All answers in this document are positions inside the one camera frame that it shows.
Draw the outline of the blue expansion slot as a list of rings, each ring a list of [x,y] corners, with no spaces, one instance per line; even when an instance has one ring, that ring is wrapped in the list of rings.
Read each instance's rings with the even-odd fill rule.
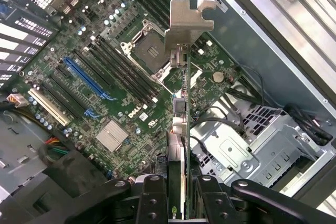
[[[76,64],[69,57],[65,57],[63,62],[86,84],[88,85],[97,96],[103,100],[116,101],[109,93],[105,92],[88,74],[86,74],[78,64]]]

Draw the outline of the metal drive cage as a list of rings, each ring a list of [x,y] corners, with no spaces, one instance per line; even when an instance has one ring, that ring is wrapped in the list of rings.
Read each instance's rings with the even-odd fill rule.
[[[191,149],[203,174],[226,185],[250,179],[289,197],[302,197],[336,157],[318,144],[302,121],[281,108],[224,100],[214,103],[191,129]]]

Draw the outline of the grey power supply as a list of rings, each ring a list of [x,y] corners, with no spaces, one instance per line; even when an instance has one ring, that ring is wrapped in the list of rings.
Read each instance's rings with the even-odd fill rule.
[[[26,120],[0,119],[0,201],[46,168],[38,149],[47,137]]]

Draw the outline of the green motherboard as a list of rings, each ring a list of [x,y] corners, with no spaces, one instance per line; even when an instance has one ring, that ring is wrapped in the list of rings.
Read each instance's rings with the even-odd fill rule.
[[[20,115],[32,119],[49,133],[41,148],[42,157],[51,163],[69,153],[82,152],[110,177],[129,177],[153,171],[156,154],[163,149],[165,136],[172,129],[172,95],[181,89],[182,75],[172,68],[164,83],[154,82],[158,95],[153,103],[139,101],[117,78],[108,73],[101,61],[89,52],[89,44],[103,37],[118,53],[125,56],[120,43],[132,39],[147,19],[164,32],[170,24],[171,0],[63,0],[64,13],[59,17],[60,32],[28,64],[12,83],[15,93],[22,94],[28,106],[18,109]],[[113,80],[109,88],[72,53],[77,50]],[[69,57],[116,101],[103,100],[64,62]],[[212,80],[213,72],[225,75],[222,83]],[[72,106],[61,89],[49,79],[55,74],[87,106],[85,116]],[[230,56],[214,40],[210,31],[203,32],[191,46],[191,129],[202,122],[201,116],[226,95],[242,72]],[[27,91],[39,90],[68,119],[59,124]],[[110,152],[97,139],[98,133],[115,120],[129,136]]]

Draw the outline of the CPU socket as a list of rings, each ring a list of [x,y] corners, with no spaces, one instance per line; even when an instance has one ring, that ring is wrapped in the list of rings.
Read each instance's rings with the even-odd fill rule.
[[[154,22],[144,19],[136,35],[121,42],[125,56],[154,82],[163,84],[171,71],[169,57],[164,55],[164,31]]]

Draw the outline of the long black expansion slot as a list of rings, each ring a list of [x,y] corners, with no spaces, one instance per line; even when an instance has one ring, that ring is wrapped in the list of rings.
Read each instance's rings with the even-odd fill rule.
[[[88,69],[90,69],[97,78],[102,81],[105,85],[107,85],[109,88],[113,88],[114,80],[103,70],[99,69],[97,66],[93,65],[87,58],[85,58],[81,53],[79,53],[77,50],[73,50],[72,53],[79,59],[79,61],[86,66]]]
[[[82,116],[85,116],[87,106],[80,100],[80,98],[55,74],[50,74],[49,79],[53,82],[53,84],[61,89],[62,94],[69,101],[69,103],[74,106]]]

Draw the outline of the black RAM slot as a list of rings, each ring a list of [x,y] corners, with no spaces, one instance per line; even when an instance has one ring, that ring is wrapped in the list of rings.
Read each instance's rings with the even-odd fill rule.
[[[107,64],[107,69],[128,89],[139,101],[153,103],[157,92],[150,81],[131,66],[128,60],[111,48],[105,42],[90,43],[90,53],[102,63]]]
[[[97,40],[95,48],[111,67],[123,78],[130,86],[129,89],[136,92],[140,98],[152,101],[158,94],[155,87],[144,77],[137,72],[124,56],[118,54],[106,41]]]
[[[153,97],[158,95],[154,82],[139,67],[127,57],[118,53],[103,37],[100,36],[98,41],[100,47],[104,49],[134,81],[140,84]]]
[[[89,47],[89,52],[95,59],[101,61],[108,73],[117,78],[119,82],[135,96],[136,99],[146,104],[151,103],[150,96],[142,90],[142,86],[134,81],[104,50],[98,49],[97,47]]]

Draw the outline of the silver coin battery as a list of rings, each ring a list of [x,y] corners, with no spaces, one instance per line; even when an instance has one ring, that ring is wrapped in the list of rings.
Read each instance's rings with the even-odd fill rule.
[[[216,72],[213,72],[212,74],[212,80],[215,82],[215,83],[222,83],[225,79],[225,75],[223,72],[220,72],[220,71],[216,71]]]

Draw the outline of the open grey PC case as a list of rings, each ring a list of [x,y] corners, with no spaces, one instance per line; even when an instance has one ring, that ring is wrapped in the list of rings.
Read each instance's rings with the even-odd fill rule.
[[[15,108],[14,103],[6,98],[15,93],[11,83],[60,32],[59,17],[64,13],[60,6],[62,1],[0,0],[0,119],[26,120],[39,127],[32,119],[20,115],[17,111],[20,108]],[[198,0],[188,1],[191,9],[197,8]],[[336,1],[328,1],[332,6],[327,13],[336,14]],[[300,7],[295,8],[299,16],[297,21],[271,0],[214,2],[216,8],[203,10],[202,16],[214,21],[214,28],[210,31],[214,40],[241,69],[241,77],[217,101],[224,100],[230,108],[240,100],[281,108],[302,121],[316,143],[331,143],[336,149],[336,87],[329,87],[307,58],[313,55],[315,62],[324,63],[325,55],[336,56],[336,21],[331,30],[333,36],[327,37],[317,30],[317,26],[327,28],[328,24],[306,0],[299,0]],[[110,177],[89,161],[105,175],[107,182],[116,179],[134,184],[141,175],[154,174],[165,178],[167,188],[166,145],[165,136],[163,149],[154,157],[153,171],[129,177]],[[196,209],[201,203],[196,179],[208,174],[201,172],[200,161],[192,149],[190,173],[190,217],[184,222],[169,219],[168,224],[207,224]],[[233,182],[226,185],[219,177],[210,176],[218,180],[223,191],[233,185]],[[75,206],[77,198],[24,224],[65,224],[69,215],[79,209]],[[336,157],[302,197],[289,198],[298,201],[302,207],[302,224],[336,224]]]

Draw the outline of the silver chipset heatsink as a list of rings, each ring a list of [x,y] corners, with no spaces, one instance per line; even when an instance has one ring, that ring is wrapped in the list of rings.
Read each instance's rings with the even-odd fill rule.
[[[117,150],[129,136],[115,120],[111,120],[96,136],[96,139],[110,152]]]

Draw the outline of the white power connector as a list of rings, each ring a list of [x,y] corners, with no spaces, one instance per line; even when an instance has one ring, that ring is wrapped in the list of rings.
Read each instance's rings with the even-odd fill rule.
[[[7,96],[6,100],[14,103],[15,108],[21,108],[29,105],[28,100],[20,93],[11,93]]]

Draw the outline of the white expansion slot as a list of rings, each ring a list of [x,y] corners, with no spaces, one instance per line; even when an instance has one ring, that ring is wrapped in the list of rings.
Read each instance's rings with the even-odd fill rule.
[[[68,119],[46,96],[39,90],[30,88],[27,93],[33,97],[40,106],[42,106],[59,124],[67,126],[70,123]]]

